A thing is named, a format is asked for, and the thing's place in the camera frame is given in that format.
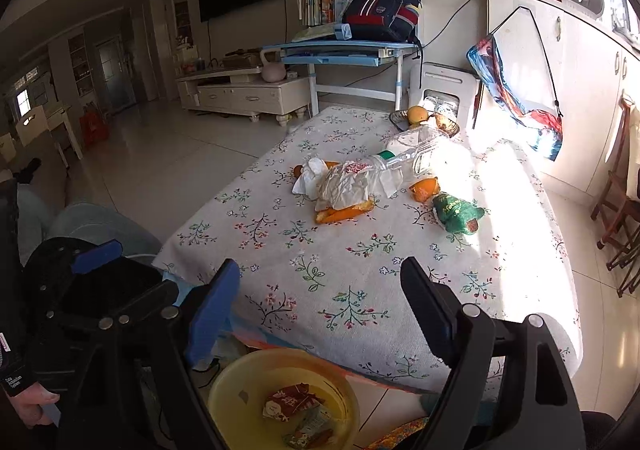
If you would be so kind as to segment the person's left hand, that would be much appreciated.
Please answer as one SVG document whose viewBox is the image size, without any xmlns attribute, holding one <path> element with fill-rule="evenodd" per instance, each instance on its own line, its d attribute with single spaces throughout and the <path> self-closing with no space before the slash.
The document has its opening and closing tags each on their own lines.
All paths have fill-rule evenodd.
<svg viewBox="0 0 640 450">
<path fill-rule="evenodd" d="M 43 407 L 56 404 L 58 400 L 58 394 L 50 392 L 39 383 L 32 384 L 16 396 L 9 397 L 10 404 L 28 428 L 51 425 L 53 421 L 44 412 Z"/>
</svg>

